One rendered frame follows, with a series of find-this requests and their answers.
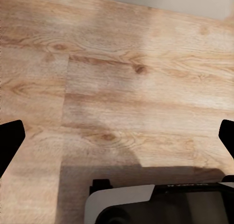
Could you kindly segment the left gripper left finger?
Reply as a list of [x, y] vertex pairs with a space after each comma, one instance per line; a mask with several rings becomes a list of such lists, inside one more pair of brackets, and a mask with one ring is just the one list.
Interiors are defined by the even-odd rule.
[[25, 139], [21, 120], [0, 125], [0, 178]]

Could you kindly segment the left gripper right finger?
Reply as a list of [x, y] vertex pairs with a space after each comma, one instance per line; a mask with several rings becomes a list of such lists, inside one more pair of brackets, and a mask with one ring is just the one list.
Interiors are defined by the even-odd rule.
[[234, 122], [223, 120], [220, 125], [218, 137], [234, 159]]

